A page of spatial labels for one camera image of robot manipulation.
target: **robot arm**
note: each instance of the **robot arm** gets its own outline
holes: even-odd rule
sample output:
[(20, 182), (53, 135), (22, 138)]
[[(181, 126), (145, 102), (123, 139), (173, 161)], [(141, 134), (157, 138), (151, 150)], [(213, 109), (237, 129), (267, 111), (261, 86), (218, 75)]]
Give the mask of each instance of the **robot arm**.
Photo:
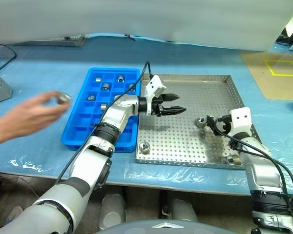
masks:
[[(249, 108), (239, 108), (230, 111), (230, 115), (218, 119), (225, 123), (223, 133), (245, 142), (271, 156), (267, 147), (251, 137), (251, 111)], [(207, 124), (214, 131), (216, 121), (207, 116)], [(276, 166), (268, 159), (249, 154), (260, 154), (258, 151), (231, 140), (232, 149), (241, 150), (240, 159), (246, 168), (248, 185), (253, 207), (253, 221), (260, 228), (252, 230), (251, 234), (274, 234), (286, 231), (293, 234), (293, 217), (288, 209), (288, 195), (284, 193), (281, 176)]]
[(92, 191), (105, 185), (115, 144), (129, 117), (138, 113), (175, 115), (186, 110), (182, 107), (164, 108), (160, 105), (163, 101), (179, 98), (173, 94), (162, 95), (165, 88), (155, 75), (147, 85), (147, 97), (124, 95), (118, 99), (109, 107), (93, 135), (80, 150), (69, 179), (50, 188), (19, 217), (2, 227), (0, 234), (73, 233), (84, 214)]

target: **black wire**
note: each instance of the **black wire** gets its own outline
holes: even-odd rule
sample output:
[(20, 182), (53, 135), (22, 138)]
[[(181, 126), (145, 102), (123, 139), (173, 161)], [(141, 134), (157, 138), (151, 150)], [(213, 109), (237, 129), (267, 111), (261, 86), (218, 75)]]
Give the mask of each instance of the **black wire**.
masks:
[[(253, 149), (253, 150), (255, 150), (255, 151), (259, 152), (259, 153), (261, 153), (262, 156), (264, 156), (266, 159), (270, 160), (270, 161), (274, 164), (274, 166), (277, 168), (277, 170), (278, 170), (278, 172), (279, 172), (279, 174), (280, 174), (281, 181), (282, 181), (282, 185), (283, 185), (283, 191), (284, 191), (284, 193), (285, 193), (286, 195), (289, 195), (289, 194), (288, 194), (288, 190), (287, 190), (287, 184), (286, 184), (286, 182), (285, 182), (285, 178), (284, 178), (283, 172), (282, 172), (281, 168), (279, 167), (279, 165), (277, 164), (277, 162), (276, 162), (272, 157), (270, 157), (267, 153), (265, 153), (264, 151), (262, 151), (262, 150), (256, 148), (255, 146), (252, 146), (252, 145), (250, 145), (250, 144), (248, 144), (248, 143), (246, 143), (246, 142), (243, 142), (243, 141), (241, 141), (241, 140), (239, 140), (239, 139), (237, 139), (237, 138), (235, 138), (235, 137), (232, 137), (232, 136), (229, 136), (229, 135), (223, 133), (222, 131), (220, 131), (220, 130), (218, 129), (218, 127), (217, 127), (217, 122), (218, 122), (218, 120), (216, 119), (216, 121), (214, 122), (214, 129), (216, 130), (217, 133), (219, 133), (220, 135), (222, 135), (222, 136), (224, 136), (224, 137), (228, 137), (228, 138), (230, 138), (231, 140), (234, 140), (234, 141), (236, 141), (236, 142), (239, 142), (240, 144), (245, 145), (245, 146), (247, 146), (247, 147), (249, 147), (249, 148), (251, 148), (251, 149)], [(285, 201), (286, 201), (286, 203), (287, 203), (287, 206), (288, 206), (289, 212), (290, 212), (290, 214), (291, 214), (291, 216), (292, 216), (292, 218), (293, 218), (292, 204), (290, 203), (288, 197), (285, 197)]]
[(6, 65), (8, 65), (9, 62), (11, 62), (13, 59), (15, 59), (18, 55), (16, 54), (16, 52), (15, 52), (13, 49), (11, 49), (11, 48), (10, 48), (9, 46), (7, 46), (7, 45), (0, 44), (0, 46), (4, 46), (4, 47), (10, 49), (10, 50), (14, 53), (13, 57), (11, 57), (11, 58), (10, 58), (10, 59), (9, 59), (4, 65), (2, 65), (2, 66), (0, 67), (0, 70), (1, 70), (1, 69), (4, 68)]
[[(240, 150), (240, 149), (236, 149), (237, 151), (240, 151), (240, 152), (244, 152), (246, 154), (250, 154), (250, 155), (255, 155), (255, 156), (258, 156), (258, 157), (263, 157), (263, 158), (266, 158), (265, 156), (263, 155), (260, 155), (260, 154), (256, 154), (256, 153), (253, 153), (253, 152), (250, 152), (250, 151), (246, 151), (246, 150)], [(290, 178), (291, 178), (291, 181), (292, 181), (292, 184), (293, 184), (293, 174), (292, 172), (287, 168), (286, 165), (284, 165), (282, 162), (274, 159), (274, 161), (276, 163), (278, 163), (284, 170), (286, 170), (286, 172), (289, 174)]]
[[(137, 79), (137, 81), (130, 86), (125, 92), (123, 92), (121, 95), (119, 95), (117, 98), (114, 99), (114, 101), (106, 108), (106, 110), (103, 112), (103, 114), (101, 115), (100, 120), (98, 121), (98, 123), (100, 123), (104, 117), (104, 115), (106, 114), (107, 110), (118, 100), (120, 99), (122, 96), (124, 96), (126, 93), (128, 93), (132, 88), (134, 88), (139, 81), (142, 79), (143, 74), (146, 71), (146, 68), (148, 66), (148, 72), (150, 75), (150, 78), (153, 77), (152, 73), (151, 73), (151, 66), (150, 66), (150, 62), (147, 61), (142, 69), (142, 72), (140, 73), (139, 78)], [(75, 152), (75, 154), (73, 155), (73, 157), (68, 161), (68, 163), (65, 165), (65, 167), (63, 168), (63, 170), (61, 171), (61, 173), (59, 174), (57, 180), (55, 181), (55, 185), (59, 183), (59, 181), (61, 180), (61, 178), (63, 177), (64, 173), (66, 172), (66, 170), (68, 169), (69, 165), (72, 164), (72, 162), (75, 160), (75, 158), (77, 157), (77, 155), (79, 154), (79, 152), (82, 150), (82, 148), (86, 145), (87, 141), (89, 140), (89, 138), (92, 136), (92, 134), (94, 133), (94, 131), (96, 130), (96, 126), (94, 127), (94, 129), (92, 130), (92, 132), (89, 134), (89, 136), (87, 137), (87, 139), (84, 141), (84, 143), (82, 144), (82, 146)]]

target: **metal cylinder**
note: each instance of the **metal cylinder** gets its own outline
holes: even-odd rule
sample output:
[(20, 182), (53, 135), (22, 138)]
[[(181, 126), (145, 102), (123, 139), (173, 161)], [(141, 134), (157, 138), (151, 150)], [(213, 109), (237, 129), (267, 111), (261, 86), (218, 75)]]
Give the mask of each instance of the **metal cylinder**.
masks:
[(96, 100), (96, 96), (91, 95), (87, 98), (88, 101), (95, 101)]
[(228, 155), (227, 161), (229, 165), (241, 165), (241, 159), (238, 155)]
[(174, 199), (170, 204), (170, 218), (198, 222), (192, 204), (188, 201)]
[(126, 220), (125, 200), (119, 194), (107, 194), (103, 201), (99, 217), (99, 228), (104, 230), (124, 223)]
[(135, 87), (133, 87), (132, 89), (130, 89), (130, 91), (134, 92), (134, 91), (135, 91)]
[(140, 143), (139, 149), (142, 154), (147, 155), (150, 153), (151, 147), (150, 147), (150, 144), (144, 140), (143, 142)]
[(206, 124), (207, 124), (207, 120), (206, 120), (206, 118), (204, 118), (204, 117), (199, 117), (199, 118), (197, 118), (196, 121), (195, 121), (195, 125), (196, 125), (198, 128), (205, 128)]
[(107, 104), (106, 103), (102, 103), (100, 106), (101, 111), (105, 111), (107, 109)]
[(57, 103), (59, 105), (66, 103), (66, 102), (70, 102), (71, 100), (72, 100), (72, 97), (64, 92), (59, 92), (59, 94), (57, 96)]
[(124, 76), (122, 76), (122, 75), (118, 76), (117, 82), (124, 82), (124, 81), (125, 81)]
[(108, 91), (109, 90), (109, 83), (104, 83), (102, 86), (102, 90)]

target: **white wall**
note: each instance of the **white wall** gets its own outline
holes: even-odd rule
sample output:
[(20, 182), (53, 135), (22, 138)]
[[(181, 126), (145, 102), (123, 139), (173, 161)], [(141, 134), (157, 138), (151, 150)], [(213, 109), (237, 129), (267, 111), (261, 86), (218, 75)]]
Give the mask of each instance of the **white wall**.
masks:
[(0, 43), (107, 32), (267, 51), (293, 0), (0, 0)]

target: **black cable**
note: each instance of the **black cable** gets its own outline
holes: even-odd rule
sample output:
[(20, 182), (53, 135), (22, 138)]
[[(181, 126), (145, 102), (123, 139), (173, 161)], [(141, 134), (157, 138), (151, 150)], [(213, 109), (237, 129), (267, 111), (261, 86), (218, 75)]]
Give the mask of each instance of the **black cable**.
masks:
[[(285, 193), (286, 195), (289, 195), (289, 194), (288, 194), (288, 190), (287, 190), (287, 184), (286, 184), (286, 182), (285, 182), (285, 178), (284, 178), (283, 172), (282, 172), (281, 168), (279, 167), (279, 165), (277, 164), (277, 162), (276, 162), (272, 157), (270, 157), (267, 153), (265, 153), (264, 151), (262, 151), (262, 150), (256, 148), (255, 146), (252, 146), (252, 145), (250, 145), (250, 144), (248, 144), (248, 143), (246, 143), (246, 142), (243, 142), (243, 141), (241, 141), (241, 140), (239, 140), (239, 139), (237, 139), (237, 138), (235, 138), (235, 137), (232, 137), (232, 136), (229, 136), (229, 135), (223, 133), (222, 131), (220, 131), (220, 130), (218, 129), (218, 127), (217, 127), (217, 122), (218, 122), (218, 119), (216, 119), (215, 122), (214, 122), (214, 129), (216, 130), (217, 133), (219, 133), (220, 135), (222, 135), (222, 136), (224, 136), (224, 137), (228, 137), (228, 138), (231, 139), (231, 140), (234, 140), (234, 141), (236, 141), (236, 142), (238, 142), (238, 143), (240, 143), (240, 144), (242, 144), (242, 145), (244, 145), (244, 146), (247, 146), (247, 147), (249, 147), (249, 148), (251, 148), (251, 149), (253, 149), (253, 150), (255, 150), (255, 151), (261, 153), (262, 156), (264, 156), (266, 159), (270, 160), (270, 161), (273, 163), (273, 165), (277, 168), (277, 170), (278, 170), (278, 172), (279, 172), (279, 174), (280, 174), (281, 182), (282, 182), (282, 185), (283, 185), (283, 191), (284, 191), (284, 193)], [(288, 207), (288, 209), (289, 209), (289, 212), (290, 212), (290, 214), (291, 214), (291, 216), (292, 216), (292, 218), (293, 218), (292, 204), (290, 203), (288, 197), (285, 197), (285, 201), (286, 201), (286, 203), (287, 203), (287, 207)]]
[(282, 45), (289, 45), (289, 36), (288, 36), (288, 32), (287, 29), (284, 28), (280, 34), (280, 36), (277, 38), (277, 40), (275, 42), (282, 44)]
[[(128, 93), (132, 88), (136, 87), (136, 85), (139, 83), (139, 81), (142, 79), (143, 74), (146, 71), (146, 68), (148, 66), (148, 72), (150, 75), (150, 79), (153, 77), (152, 73), (151, 73), (151, 66), (150, 66), (150, 62), (147, 61), (142, 69), (142, 72), (140, 73), (139, 78), (137, 79), (137, 81), (130, 86), (125, 92), (123, 92), (121, 95), (119, 95), (117, 98), (114, 99), (114, 101), (106, 108), (106, 110), (103, 112), (103, 114), (101, 115), (100, 120), (98, 121), (98, 123), (100, 123), (104, 117), (104, 115), (106, 114), (107, 110), (118, 100), (120, 99), (122, 96), (124, 96), (126, 93)], [(94, 127), (94, 129), (92, 130), (92, 132), (89, 134), (89, 136), (87, 137), (87, 139), (84, 141), (84, 143), (82, 144), (82, 146), (75, 152), (75, 154), (73, 155), (73, 157), (68, 161), (68, 163), (65, 165), (65, 167), (63, 168), (63, 170), (61, 171), (61, 173), (59, 174), (57, 180), (55, 181), (55, 185), (59, 183), (59, 181), (61, 180), (61, 178), (63, 177), (64, 173), (66, 172), (66, 170), (68, 169), (69, 165), (75, 160), (75, 158), (77, 157), (77, 155), (79, 154), (79, 152), (82, 150), (82, 148), (86, 145), (87, 141), (89, 140), (89, 138), (92, 136), (92, 134), (94, 133), (94, 131), (96, 130), (96, 126)]]
[(10, 49), (12, 52), (13, 52), (13, 57), (11, 57), (4, 65), (2, 65), (1, 67), (0, 67), (0, 70), (2, 69), (2, 68), (4, 68), (6, 65), (8, 65), (8, 63), (9, 62), (11, 62), (13, 59), (15, 59), (18, 55), (16, 54), (16, 52), (13, 50), (13, 49), (11, 49), (11, 47), (9, 47), (9, 46), (7, 46), (7, 45), (3, 45), (3, 44), (0, 44), (0, 46), (4, 46), (4, 47), (6, 47), (6, 48), (8, 48), (8, 49)]
[[(250, 152), (250, 151), (246, 151), (246, 150), (240, 150), (240, 149), (236, 149), (237, 151), (240, 151), (240, 152), (243, 152), (243, 153), (246, 153), (246, 154), (250, 154), (250, 155), (255, 155), (255, 156), (258, 156), (258, 157), (263, 157), (263, 158), (266, 158), (265, 156), (263, 155), (260, 155), (260, 154), (256, 154), (256, 153), (253, 153), (253, 152)], [(290, 178), (291, 178), (291, 181), (292, 181), (292, 184), (293, 184), (293, 174), (292, 172), (287, 168), (286, 165), (284, 165), (282, 162), (274, 159), (274, 161), (276, 163), (278, 163), (284, 170), (286, 170), (286, 172), (289, 174)]]

